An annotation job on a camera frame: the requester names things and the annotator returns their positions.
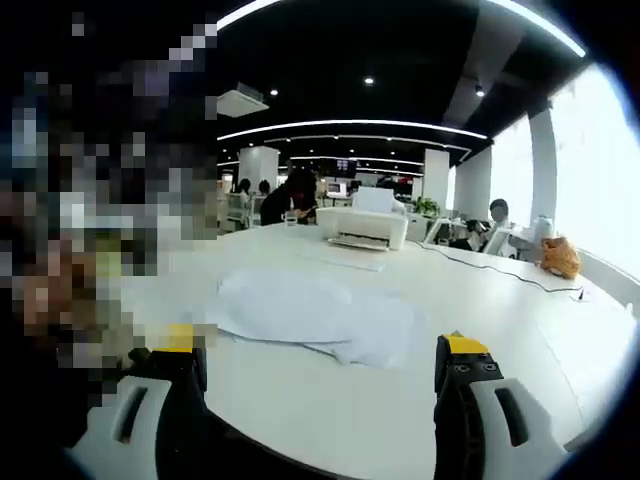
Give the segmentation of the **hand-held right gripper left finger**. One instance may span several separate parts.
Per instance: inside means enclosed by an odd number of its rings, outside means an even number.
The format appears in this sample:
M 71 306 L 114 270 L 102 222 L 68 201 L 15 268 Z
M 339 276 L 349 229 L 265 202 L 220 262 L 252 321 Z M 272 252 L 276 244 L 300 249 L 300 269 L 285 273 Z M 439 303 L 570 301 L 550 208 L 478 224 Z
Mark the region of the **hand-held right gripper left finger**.
M 92 479 L 202 479 L 206 351 L 135 349 L 113 398 L 88 412 L 71 455 Z

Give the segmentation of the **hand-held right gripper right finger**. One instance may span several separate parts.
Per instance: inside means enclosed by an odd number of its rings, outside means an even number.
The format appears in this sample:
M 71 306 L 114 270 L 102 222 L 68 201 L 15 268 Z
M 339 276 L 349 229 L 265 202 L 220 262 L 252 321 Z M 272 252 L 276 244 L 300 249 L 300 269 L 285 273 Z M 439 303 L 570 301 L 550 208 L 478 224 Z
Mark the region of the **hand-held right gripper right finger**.
M 436 479 L 548 479 L 564 461 L 549 413 L 482 343 L 439 336 L 434 387 Z

